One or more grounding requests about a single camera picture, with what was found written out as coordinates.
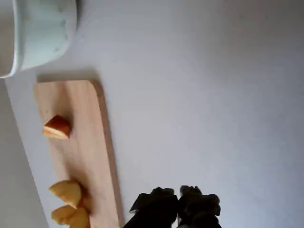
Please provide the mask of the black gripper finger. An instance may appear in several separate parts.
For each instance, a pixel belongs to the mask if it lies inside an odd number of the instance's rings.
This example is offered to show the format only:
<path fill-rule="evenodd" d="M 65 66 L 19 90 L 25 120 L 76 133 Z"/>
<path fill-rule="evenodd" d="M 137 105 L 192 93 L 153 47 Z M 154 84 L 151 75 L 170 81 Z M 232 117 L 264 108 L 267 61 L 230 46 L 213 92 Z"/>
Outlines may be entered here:
<path fill-rule="evenodd" d="M 216 194 L 204 195 L 198 186 L 180 187 L 178 227 L 219 228 L 220 212 L 220 199 Z"/>
<path fill-rule="evenodd" d="M 133 203 L 133 217 L 125 228 L 170 228 L 177 218 L 178 198 L 174 189 L 157 187 L 151 193 L 141 193 Z"/>

